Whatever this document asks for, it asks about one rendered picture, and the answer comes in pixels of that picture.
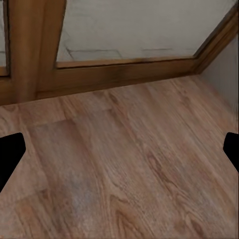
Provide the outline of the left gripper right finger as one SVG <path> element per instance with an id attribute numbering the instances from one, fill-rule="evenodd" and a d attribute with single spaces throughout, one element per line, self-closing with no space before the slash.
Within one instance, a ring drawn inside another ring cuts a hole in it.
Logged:
<path id="1" fill-rule="evenodd" d="M 239 134 L 228 132 L 223 150 L 239 173 Z"/>

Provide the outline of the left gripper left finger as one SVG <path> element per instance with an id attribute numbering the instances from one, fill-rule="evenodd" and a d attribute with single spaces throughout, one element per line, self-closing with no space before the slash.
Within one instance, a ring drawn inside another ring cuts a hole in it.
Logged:
<path id="1" fill-rule="evenodd" d="M 0 138 L 0 192 L 26 151 L 21 132 Z"/>

